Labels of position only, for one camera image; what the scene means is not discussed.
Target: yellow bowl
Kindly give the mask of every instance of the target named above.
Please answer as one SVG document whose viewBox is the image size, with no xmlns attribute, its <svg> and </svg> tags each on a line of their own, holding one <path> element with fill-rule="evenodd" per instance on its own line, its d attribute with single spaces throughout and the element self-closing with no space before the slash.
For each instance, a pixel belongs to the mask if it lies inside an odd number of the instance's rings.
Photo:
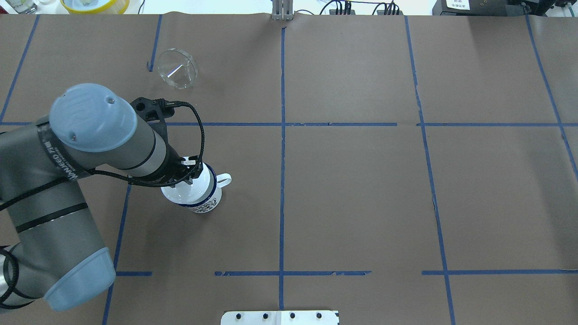
<svg viewBox="0 0 578 325">
<path fill-rule="evenodd" d="M 100 6 L 82 10 L 78 0 L 60 0 L 60 3 L 72 14 L 123 14 L 128 7 L 130 0 L 95 0 Z"/>
</svg>

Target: mug handle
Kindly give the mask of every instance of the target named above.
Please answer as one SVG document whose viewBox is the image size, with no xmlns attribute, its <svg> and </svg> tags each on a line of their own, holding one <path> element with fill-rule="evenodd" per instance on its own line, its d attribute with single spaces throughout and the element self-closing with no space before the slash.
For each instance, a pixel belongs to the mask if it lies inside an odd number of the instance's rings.
<svg viewBox="0 0 578 325">
<path fill-rule="evenodd" d="M 221 175 L 217 175 L 217 187 L 219 188 L 229 185 L 231 181 L 232 178 L 230 174 L 224 173 Z"/>
</svg>

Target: plastic bottle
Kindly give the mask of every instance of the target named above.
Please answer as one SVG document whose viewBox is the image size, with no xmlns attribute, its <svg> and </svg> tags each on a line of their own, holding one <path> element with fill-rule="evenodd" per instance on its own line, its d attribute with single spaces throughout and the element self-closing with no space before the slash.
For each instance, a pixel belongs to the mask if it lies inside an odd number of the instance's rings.
<svg viewBox="0 0 578 325">
<path fill-rule="evenodd" d="M 6 0 L 17 13 L 35 13 L 38 6 L 33 0 Z"/>
</svg>

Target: white mug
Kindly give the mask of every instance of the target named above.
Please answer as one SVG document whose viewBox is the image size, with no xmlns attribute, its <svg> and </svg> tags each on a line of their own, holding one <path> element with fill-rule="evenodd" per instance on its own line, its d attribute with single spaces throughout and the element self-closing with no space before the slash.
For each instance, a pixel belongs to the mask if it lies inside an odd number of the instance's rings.
<svg viewBox="0 0 578 325">
<path fill-rule="evenodd" d="M 221 201 L 222 188 L 229 185 L 231 180 L 230 174 L 215 175 L 213 168 L 203 163 L 203 172 L 192 181 L 193 185 L 182 182 L 174 188 L 163 187 L 161 190 L 171 202 L 195 213 L 206 213 Z"/>
</svg>

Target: yellow rim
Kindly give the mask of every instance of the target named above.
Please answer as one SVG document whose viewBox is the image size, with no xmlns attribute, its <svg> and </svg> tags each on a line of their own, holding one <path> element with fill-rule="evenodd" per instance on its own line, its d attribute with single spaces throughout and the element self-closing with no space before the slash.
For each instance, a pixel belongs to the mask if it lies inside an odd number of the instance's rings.
<svg viewBox="0 0 578 325">
<path fill-rule="evenodd" d="M 92 9 L 92 10 L 86 10 L 86 11 L 78 11 L 78 10 L 74 10 L 72 8 L 70 8 L 69 6 L 64 4 L 64 0 L 60 0 L 60 3 L 64 6 L 64 8 L 66 8 L 68 10 L 69 13 L 76 13 L 76 14 L 90 14 L 90 13 L 100 13 L 105 11 L 106 9 L 112 7 L 112 5 L 114 5 L 116 3 L 117 0 L 110 0 L 107 4 L 105 4 L 104 6 L 100 7 L 100 8 L 96 8 L 96 9 Z M 127 3 L 124 5 L 124 8 L 120 11 L 120 13 L 124 13 L 125 10 L 128 7 L 128 0 Z"/>
</svg>

